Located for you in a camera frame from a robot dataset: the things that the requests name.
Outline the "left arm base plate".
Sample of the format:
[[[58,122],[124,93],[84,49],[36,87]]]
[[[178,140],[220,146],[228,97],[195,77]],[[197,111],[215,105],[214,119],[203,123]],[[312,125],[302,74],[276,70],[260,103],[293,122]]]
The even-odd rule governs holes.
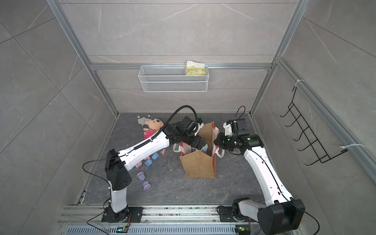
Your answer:
[[[115,213],[111,206],[104,210],[101,222],[108,223],[139,223],[143,215],[143,207],[126,207],[124,210]]]

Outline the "blue hourglass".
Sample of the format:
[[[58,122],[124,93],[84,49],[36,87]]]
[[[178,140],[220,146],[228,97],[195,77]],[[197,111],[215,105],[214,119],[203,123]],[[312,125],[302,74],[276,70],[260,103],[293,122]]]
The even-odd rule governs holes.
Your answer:
[[[151,156],[145,158],[144,160],[144,163],[147,167],[150,167],[152,165],[152,161],[153,160],[156,160],[159,158],[159,154],[157,152],[155,152],[154,154],[152,154]]]

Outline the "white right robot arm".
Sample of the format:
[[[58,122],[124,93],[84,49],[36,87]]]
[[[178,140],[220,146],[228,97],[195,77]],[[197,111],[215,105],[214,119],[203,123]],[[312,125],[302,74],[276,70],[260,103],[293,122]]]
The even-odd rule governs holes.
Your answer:
[[[248,198],[233,202],[233,215],[237,220],[251,219],[259,223],[266,235],[275,235],[299,228],[305,206],[294,199],[272,166],[260,137],[250,134],[246,120],[233,119],[223,124],[214,144],[223,150],[238,149],[251,166],[261,187],[265,203]]]

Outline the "green hourglass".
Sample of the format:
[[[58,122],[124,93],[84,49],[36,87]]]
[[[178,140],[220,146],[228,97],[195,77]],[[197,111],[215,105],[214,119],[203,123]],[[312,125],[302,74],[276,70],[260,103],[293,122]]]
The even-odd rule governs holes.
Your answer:
[[[205,144],[203,148],[201,149],[202,152],[206,153],[208,151],[208,145]]]

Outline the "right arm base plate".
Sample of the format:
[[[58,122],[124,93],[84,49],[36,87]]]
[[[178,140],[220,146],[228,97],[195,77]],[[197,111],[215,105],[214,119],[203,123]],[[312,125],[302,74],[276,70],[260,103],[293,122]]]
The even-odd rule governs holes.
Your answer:
[[[257,221],[241,215],[237,210],[233,209],[232,206],[218,206],[216,211],[220,217],[221,222],[255,222]]]

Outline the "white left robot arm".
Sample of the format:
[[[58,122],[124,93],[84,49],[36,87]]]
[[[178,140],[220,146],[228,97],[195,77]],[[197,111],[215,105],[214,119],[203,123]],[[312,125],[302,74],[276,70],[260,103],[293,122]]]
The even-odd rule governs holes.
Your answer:
[[[120,213],[127,208],[127,187],[132,182],[129,172],[137,163],[155,152],[181,142],[202,149],[205,139],[198,135],[204,126],[201,118],[184,117],[176,123],[166,123],[151,137],[121,151],[110,150],[107,154],[105,173],[110,187],[112,212]]]

